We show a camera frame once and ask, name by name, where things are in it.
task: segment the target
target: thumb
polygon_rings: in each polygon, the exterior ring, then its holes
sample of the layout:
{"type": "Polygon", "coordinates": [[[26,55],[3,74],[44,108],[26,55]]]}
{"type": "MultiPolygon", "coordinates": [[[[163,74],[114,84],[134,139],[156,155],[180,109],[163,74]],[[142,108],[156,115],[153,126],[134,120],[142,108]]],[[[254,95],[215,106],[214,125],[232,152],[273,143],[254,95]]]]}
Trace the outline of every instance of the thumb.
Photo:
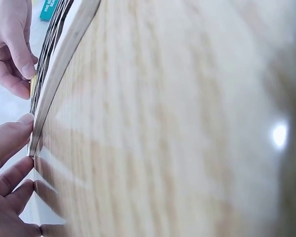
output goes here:
{"type": "Polygon", "coordinates": [[[33,115],[0,126],[0,168],[25,145],[33,130],[33,115]]]}
{"type": "Polygon", "coordinates": [[[19,72],[30,80],[35,75],[35,67],[32,54],[28,49],[22,26],[15,26],[12,32],[4,36],[4,42],[8,46],[12,60],[19,72]]]}

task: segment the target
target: hand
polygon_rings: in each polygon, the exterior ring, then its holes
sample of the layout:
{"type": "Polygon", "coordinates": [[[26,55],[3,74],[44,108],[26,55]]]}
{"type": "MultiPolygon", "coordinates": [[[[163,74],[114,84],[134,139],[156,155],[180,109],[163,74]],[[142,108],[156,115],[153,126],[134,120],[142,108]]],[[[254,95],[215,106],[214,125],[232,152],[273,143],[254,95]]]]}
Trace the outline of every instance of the hand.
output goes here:
{"type": "Polygon", "coordinates": [[[38,59],[31,53],[32,0],[0,0],[0,84],[23,99],[38,59]]]}
{"type": "MultiPolygon", "coordinates": [[[[32,129],[32,115],[23,116],[19,122],[0,126],[0,168],[29,141],[32,129]]],[[[41,236],[39,226],[25,224],[19,218],[33,193],[33,181],[27,180],[13,191],[33,165],[33,159],[25,157],[0,175],[0,237],[41,236]]]]}

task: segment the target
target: fingernail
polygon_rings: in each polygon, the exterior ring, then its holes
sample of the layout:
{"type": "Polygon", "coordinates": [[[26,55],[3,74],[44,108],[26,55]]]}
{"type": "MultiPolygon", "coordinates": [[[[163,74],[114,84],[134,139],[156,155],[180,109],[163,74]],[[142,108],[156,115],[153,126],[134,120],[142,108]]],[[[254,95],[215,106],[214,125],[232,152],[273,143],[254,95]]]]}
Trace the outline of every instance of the fingernail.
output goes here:
{"type": "Polygon", "coordinates": [[[19,118],[18,122],[24,125],[30,125],[34,121],[34,116],[32,114],[26,114],[19,118]]]}
{"type": "Polygon", "coordinates": [[[32,79],[35,75],[35,67],[33,64],[28,63],[22,68],[22,74],[26,79],[32,79]]]}

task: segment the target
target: guitar fretboard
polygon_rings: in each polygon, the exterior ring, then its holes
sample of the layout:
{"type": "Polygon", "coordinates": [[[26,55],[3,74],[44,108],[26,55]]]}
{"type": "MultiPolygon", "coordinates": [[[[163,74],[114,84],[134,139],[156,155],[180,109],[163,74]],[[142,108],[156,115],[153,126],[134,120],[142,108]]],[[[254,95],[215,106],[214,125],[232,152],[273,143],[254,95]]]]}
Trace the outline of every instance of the guitar fretboard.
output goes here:
{"type": "Polygon", "coordinates": [[[74,0],[59,0],[49,23],[49,27],[47,29],[46,37],[38,60],[36,80],[32,80],[31,82],[34,83],[32,85],[34,91],[32,92],[31,96],[30,108],[30,113],[33,115],[36,112],[39,96],[48,70],[49,61],[54,54],[59,37],[63,30],[65,18],[73,2],[74,0]]]}

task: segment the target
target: wooden guitar top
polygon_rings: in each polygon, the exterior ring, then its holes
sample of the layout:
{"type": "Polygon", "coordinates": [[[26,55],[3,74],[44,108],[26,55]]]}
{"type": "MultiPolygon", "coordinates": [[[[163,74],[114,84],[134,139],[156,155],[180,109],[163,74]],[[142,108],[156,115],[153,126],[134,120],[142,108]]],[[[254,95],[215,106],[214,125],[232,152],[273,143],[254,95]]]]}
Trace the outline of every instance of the wooden guitar top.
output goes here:
{"type": "Polygon", "coordinates": [[[90,22],[35,112],[44,236],[296,237],[296,1],[102,0],[90,22]]]}

